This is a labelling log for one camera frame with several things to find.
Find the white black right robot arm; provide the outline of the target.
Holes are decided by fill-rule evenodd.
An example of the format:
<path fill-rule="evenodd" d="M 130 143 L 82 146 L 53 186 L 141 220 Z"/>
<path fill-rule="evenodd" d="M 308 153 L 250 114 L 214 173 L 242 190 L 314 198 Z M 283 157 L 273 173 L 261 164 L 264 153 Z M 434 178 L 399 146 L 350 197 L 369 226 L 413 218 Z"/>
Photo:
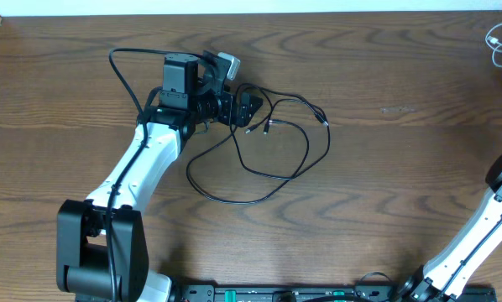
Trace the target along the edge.
<path fill-rule="evenodd" d="M 502 155 L 486 176 L 488 189 L 452 241 L 397 289 L 393 301 L 456 301 L 468 280 L 502 242 Z"/>

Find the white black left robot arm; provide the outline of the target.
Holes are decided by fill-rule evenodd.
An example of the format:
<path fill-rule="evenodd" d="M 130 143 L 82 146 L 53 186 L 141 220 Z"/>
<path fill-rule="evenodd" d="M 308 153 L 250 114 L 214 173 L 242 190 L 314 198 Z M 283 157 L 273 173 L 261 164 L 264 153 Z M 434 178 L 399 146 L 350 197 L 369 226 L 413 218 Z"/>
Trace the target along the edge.
<path fill-rule="evenodd" d="M 143 214 L 162 175 L 196 130 L 209 121 L 244 127 L 262 105 L 227 81 L 240 61 L 220 52 L 164 52 L 163 82 L 151 90 L 133 141 L 110 175 L 83 201 L 57 214 L 56 283 L 77 301 L 177 301 L 170 277 L 149 268 Z"/>

